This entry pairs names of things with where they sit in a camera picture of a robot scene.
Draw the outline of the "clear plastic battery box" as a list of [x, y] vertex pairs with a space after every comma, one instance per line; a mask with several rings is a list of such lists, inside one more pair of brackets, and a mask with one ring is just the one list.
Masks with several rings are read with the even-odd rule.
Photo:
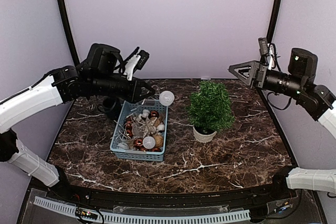
[[155, 100], [145, 99], [142, 103], [143, 106], [155, 106]]

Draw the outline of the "white woven ball light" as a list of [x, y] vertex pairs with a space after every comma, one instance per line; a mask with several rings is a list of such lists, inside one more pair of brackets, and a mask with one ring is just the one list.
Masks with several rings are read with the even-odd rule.
[[147, 150], [150, 150], [150, 149], [154, 148], [155, 145], [156, 145], [155, 138], [152, 137], [152, 136], [146, 136], [146, 137], [144, 137], [143, 141], [142, 141], [142, 145]]
[[163, 106], [170, 106], [174, 102], [174, 100], [175, 96], [171, 91], [165, 90], [159, 95], [159, 102]]

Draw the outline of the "small green christmas tree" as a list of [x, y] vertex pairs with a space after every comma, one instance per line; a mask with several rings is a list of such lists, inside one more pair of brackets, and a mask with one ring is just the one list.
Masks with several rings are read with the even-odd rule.
[[188, 118], [195, 129], [204, 135], [232, 127], [235, 118], [226, 86], [213, 81], [201, 81], [199, 90], [190, 95]]

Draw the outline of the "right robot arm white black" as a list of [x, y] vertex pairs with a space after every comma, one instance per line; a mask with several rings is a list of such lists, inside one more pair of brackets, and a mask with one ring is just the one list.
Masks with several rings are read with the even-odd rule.
[[[231, 65], [228, 71], [250, 87], [283, 94], [294, 99], [307, 113], [335, 136], [335, 95], [324, 85], [316, 85], [318, 57], [301, 48], [292, 48], [288, 73], [276, 71], [260, 61]], [[307, 189], [335, 194], [334, 169], [303, 169], [286, 166], [277, 172], [268, 187], [273, 200], [289, 189]]]

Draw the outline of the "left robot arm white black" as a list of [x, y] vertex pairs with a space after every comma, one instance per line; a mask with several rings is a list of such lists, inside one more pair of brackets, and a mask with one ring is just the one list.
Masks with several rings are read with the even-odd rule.
[[63, 201], [74, 197], [64, 171], [29, 150], [13, 131], [17, 123], [77, 98], [105, 96], [140, 102], [154, 89], [133, 74], [141, 70], [150, 55], [136, 48], [126, 59], [120, 50], [105, 44], [92, 44], [87, 58], [76, 66], [51, 70], [30, 87], [1, 101], [1, 162], [8, 162], [53, 188]]

